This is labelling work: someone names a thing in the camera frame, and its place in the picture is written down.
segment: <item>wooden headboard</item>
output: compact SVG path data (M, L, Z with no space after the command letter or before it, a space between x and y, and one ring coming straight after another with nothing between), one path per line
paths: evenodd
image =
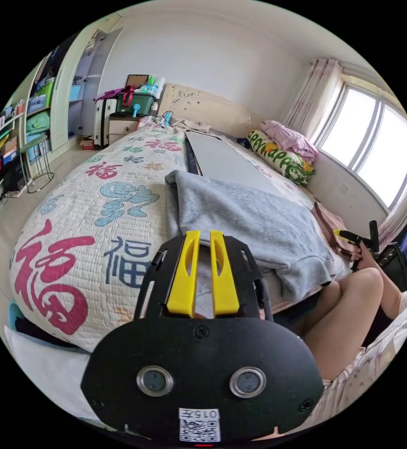
M215 131L233 137L247 137L258 128L263 117L244 106L203 90L178 84L166 84L158 115L173 112L173 118L203 122Z

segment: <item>knee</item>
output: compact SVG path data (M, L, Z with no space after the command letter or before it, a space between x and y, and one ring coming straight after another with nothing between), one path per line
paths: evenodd
M381 300L384 285L380 271L377 268L364 268L358 274L361 276L361 283L364 287Z

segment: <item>green box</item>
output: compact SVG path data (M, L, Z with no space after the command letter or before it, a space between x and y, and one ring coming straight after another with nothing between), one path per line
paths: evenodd
M124 93L118 94L118 103L116 105L116 112L125 112L127 114L133 114L133 105L139 104L137 117L148 116L151 112L151 107L155 102L155 97L151 94L133 94L132 100L129 105L124 104Z
M46 95L46 106L45 108L48 108L51 105L51 98L52 98L52 88L54 87L54 81L50 81L49 83L46 83L43 85L42 88L38 89L35 95L37 97L41 95Z

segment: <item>bottle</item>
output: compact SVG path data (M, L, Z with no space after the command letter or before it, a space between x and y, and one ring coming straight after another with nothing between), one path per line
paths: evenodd
M158 103L154 101L151 106L151 115L156 116L158 111Z

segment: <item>bed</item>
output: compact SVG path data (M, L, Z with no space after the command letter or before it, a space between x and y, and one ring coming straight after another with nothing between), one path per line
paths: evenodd
M165 86L159 115L168 110L174 117L209 123L271 180L278 195L313 207L309 191L224 137L246 137L263 117L176 84ZM27 221L10 260L14 301L24 316L87 351L131 321L143 275L167 240L164 177L186 170L185 129L144 122L136 132L91 153L62 180ZM335 278L340 278L349 272L348 262L330 251ZM266 281L273 312L286 307L275 294L274 281Z

